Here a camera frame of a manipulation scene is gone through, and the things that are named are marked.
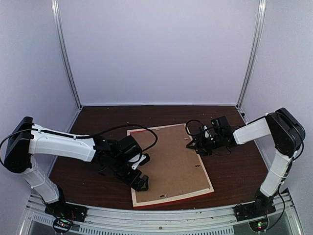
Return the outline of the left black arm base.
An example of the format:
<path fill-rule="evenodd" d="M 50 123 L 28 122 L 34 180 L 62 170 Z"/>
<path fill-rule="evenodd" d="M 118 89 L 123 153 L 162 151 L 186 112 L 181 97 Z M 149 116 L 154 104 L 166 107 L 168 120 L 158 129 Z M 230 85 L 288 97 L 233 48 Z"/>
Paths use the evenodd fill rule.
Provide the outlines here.
<path fill-rule="evenodd" d="M 65 201 L 64 192 L 60 186 L 57 186 L 59 198 L 56 202 L 45 202 L 45 213 L 58 218 L 84 222 L 87 215 L 87 207 L 79 206 Z"/>

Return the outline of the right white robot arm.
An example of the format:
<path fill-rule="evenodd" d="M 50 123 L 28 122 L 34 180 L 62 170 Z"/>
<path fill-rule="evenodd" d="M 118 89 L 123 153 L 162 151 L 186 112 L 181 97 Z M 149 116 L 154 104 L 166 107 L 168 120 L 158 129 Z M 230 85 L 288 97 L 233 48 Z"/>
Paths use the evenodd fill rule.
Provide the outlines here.
<path fill-rule="evenodd" d="M 231 125 L 226 116 L 211 120 L 211 126 L 201 124 L 196 134 L 186 131 L 191 141 L 186 145 L 201 156 L 212 155 L 218 148 L 234 148 L 270 136 L 275 154 L 265 180 L 251 204 L 251 212 L 261 216 L 269 209 L 274 197 L 289 174 L 292 163 L 304 150 L 306 132 L 300 122 L 284 107 L 242 126 Z"/>

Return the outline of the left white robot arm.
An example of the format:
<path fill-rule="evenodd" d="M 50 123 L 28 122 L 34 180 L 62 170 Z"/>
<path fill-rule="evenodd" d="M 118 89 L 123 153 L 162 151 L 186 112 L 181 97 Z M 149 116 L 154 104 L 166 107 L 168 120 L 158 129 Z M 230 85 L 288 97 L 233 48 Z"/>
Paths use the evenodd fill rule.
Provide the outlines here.
<path fill-rule="evenodd" d="M 33 155 L 55 155 L 96 163 L 109 168 L 118 179 L 136 191 L 149 188 L 149 177 L 142 175 L 138 166 L 150 158 L 132 136 L 116 141 L 106 140 L 101 135 L 63 133 L 43 128 L 34 124 L 31 117 L 24 117 L 5 141 L 4 167 L 22 175 L 59 217 L 68 216 L 70 206 L 65 203 L 60 187 L 48 179 Z"/>

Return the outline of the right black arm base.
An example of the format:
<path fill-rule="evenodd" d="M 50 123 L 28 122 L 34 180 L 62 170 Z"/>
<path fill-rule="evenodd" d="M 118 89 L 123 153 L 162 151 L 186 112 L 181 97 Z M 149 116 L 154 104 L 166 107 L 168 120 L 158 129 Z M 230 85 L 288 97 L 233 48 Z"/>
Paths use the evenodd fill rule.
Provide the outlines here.
<path fill-rule="evenodd" d="M 238 204 L 233 208 L 237 221 L 249 220 L 276 212 L 273 204 L 276 194 L 275 192 L 274 195 L 267 197 L 258 189 L 254 196 L 254 202 Z"/>

